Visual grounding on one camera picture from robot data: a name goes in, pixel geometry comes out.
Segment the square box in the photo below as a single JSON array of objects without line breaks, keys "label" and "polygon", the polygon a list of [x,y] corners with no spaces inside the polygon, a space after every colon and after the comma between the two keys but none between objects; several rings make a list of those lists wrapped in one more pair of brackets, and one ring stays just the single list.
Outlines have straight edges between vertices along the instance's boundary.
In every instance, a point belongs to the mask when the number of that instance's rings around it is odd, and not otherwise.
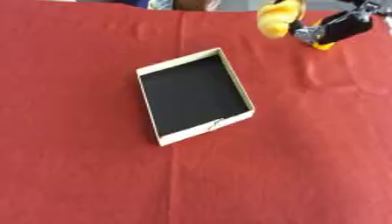
[{"label": "square box", "polygon": [[250,118],[255,107],[220,48],[136,70],[161,146]]}]

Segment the table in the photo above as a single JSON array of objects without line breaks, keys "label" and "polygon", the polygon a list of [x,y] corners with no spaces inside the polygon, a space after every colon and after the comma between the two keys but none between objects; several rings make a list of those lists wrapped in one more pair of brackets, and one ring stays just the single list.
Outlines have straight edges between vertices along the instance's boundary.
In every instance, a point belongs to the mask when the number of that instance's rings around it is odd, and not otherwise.
[{"label": "table", "polygon": [[[254,12],[16,0],[0,18],[1,223],[392,222],[381,20],[321,52]],[[135,69],[216,46],[255,116],[159,148]]]}]

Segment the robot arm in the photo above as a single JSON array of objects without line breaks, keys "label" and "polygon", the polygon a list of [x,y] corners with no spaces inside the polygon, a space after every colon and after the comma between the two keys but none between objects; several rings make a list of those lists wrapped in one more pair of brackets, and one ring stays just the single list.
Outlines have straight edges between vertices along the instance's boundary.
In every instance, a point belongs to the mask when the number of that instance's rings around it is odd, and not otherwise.
[{"label": "robot arm", "polygon": [[372,15],[374,14],[385,17],[389,28],[392,28],[391,10],[384,5],[388,0],[340,1],[352,3],[355,8],[321,19],[312,26],[304,25],[300,19],[286,21],[289,23],[289,33],[308,45],[327,50],[338,41],[369,31],[373,27]]}]

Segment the box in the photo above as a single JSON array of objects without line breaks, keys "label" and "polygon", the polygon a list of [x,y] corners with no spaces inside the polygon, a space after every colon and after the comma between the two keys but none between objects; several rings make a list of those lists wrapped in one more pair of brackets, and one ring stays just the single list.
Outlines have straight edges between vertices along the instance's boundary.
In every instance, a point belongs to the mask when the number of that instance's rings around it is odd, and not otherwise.
[{"label": "box", "polygon": [[136,70],[161,146],[250,118],[255,107],[220,48]]}]

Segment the red tablecloth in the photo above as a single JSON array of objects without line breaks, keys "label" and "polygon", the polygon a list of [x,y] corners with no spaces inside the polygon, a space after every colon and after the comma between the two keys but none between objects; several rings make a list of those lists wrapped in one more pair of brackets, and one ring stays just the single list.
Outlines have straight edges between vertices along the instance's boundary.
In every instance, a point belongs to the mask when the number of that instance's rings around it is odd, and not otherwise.
[{"label": "red tablecloth", "polygon": [[[2,1],[0,223],[392,223],[382,22],[321,52],[255,16]],[[135,69],[216,46],[255,116],[159,148]]]}]

